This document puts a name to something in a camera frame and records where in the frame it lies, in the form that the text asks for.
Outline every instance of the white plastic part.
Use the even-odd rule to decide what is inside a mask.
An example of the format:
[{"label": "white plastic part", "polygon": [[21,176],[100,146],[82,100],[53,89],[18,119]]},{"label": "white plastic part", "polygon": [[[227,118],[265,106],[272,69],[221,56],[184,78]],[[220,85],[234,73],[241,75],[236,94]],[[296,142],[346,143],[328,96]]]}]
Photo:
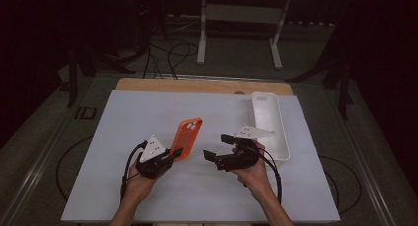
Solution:
[{"label": "white plastic part", "polygon": [[140,163],[147,162],[150,159],[153,159],[161,154],[166,152],[166,148],[160,143],[160,141],[152,135],[148,141],[147,146],[145,146],[144,152],[142,153],[141,158],[139,159]]},{"label": "white plastic part", "polygon": [[256,139],[261,137],[268,137],[275,135],[274,131],[264,130],[255,128],[252,126],[245,125],[241,127],[237,133],[235,133],[234,137],[243,138],[243,139]]},{"label": "white plastic part", "polygon": [[271,154],[274,161],[280,163],[288,160],[290,152],[277,96],[273,93],[254,92],[251,97],[255,127],[273,130],[275,133],[274,136],[262,138],[258,142],[265,146],[265,150]]}]

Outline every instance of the white board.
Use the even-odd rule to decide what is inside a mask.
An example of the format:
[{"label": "white board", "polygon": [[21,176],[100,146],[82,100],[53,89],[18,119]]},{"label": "white board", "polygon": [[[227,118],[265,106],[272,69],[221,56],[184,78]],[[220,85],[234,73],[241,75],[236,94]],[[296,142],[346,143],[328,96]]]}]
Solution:
[{"label": "white board", "polygon": [[[295,96],[279,97],[292,157],[279,167],[282,203],[295,222],[338,221],[339,215]],[[132,149],[155,134],[171,146],[178,124],[201,117],[203,125],[187,159],[155,184],[138,207],[138,222],[265,222],[258,203],[232,173],[217,171],[203,149],[232,153],[221,134],[254,125],[251,96],[113,91],[62,215],[63,221],[109,221]],[[270,181],[275,179],[269,171]]]}]

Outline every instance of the white plastic container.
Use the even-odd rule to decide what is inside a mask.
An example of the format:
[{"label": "white plastic container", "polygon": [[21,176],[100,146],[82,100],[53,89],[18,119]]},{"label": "white plastic container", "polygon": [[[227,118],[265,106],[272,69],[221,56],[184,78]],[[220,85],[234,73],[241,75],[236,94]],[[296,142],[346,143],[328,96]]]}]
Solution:
[{"label": "white plastic container", "polygon": [[271,154],[276,164],[282,164],[290,158],[290,152],[278,98],[273,93],[264,92],[254,92],[251,98],[255,127],[275,132],[274,136],[259,138],[257,141],[265,146],[265,150]]}]

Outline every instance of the orange phone case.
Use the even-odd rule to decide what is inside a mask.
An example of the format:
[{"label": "orange phone case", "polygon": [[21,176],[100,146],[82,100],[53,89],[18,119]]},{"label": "orange phone case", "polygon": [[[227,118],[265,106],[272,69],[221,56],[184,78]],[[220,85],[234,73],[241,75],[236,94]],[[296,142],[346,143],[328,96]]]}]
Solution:
[{"label": "orange phone case", "polygon": [[176,149],[183,148],[183,150],[181,155],[174,161],[183,160],[190,154],[191,147],[193,147],[194,140],[199,133],[202,122],[203,120],[200,117],[196,117],[184,120],[178,125],[170,155],[172,155]]}]

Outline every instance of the floor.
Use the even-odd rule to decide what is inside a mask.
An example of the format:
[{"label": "floor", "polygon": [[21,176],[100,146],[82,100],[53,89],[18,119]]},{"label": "floor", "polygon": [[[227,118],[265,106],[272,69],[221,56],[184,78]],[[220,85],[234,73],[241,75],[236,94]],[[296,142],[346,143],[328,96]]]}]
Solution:
[{"label": "floor", "polygon": [[[315,66],[333,30],[287,25],[279,41],[284,68],[278,71],[270,56],[269,34],[225,34],[215,23],[209,25],[205,64],[197,65],[193,53],[198,26],[193,18],[180,20],[173,19],[169,24],[169,40],[159,33],[152,37],[147,78],[172,79],[170,63],[178,63],[174,69],[178,79],[283,82]],[[122,55],[132,53],[129,49],[120,51]],[[144,55],[126,64],[126,68],[136,71],[133,75],[117,73],[99,62],[96,77],[83,77],[79,72],[80,92],[73,108],[66,107],[68,94],[57,90],[16,132],[0,151],[1,225],[74,225],[61,222],[60,216],[108,95],[119,78],[142,77],[146,63]],[[330,225],[417,225],[416,195],[355,81],[350,81],[352,104],[347,107],[348,120],[344,120],[336,108],[338,88],[324,90],[324,75],[291,86],[300,100],[322,166],[331,176],[329,185],[341,221]],[[61,76],[67,79],[66,67]],[[81,118],[79,108],[88,112],[96,109],[97,114]]]}]

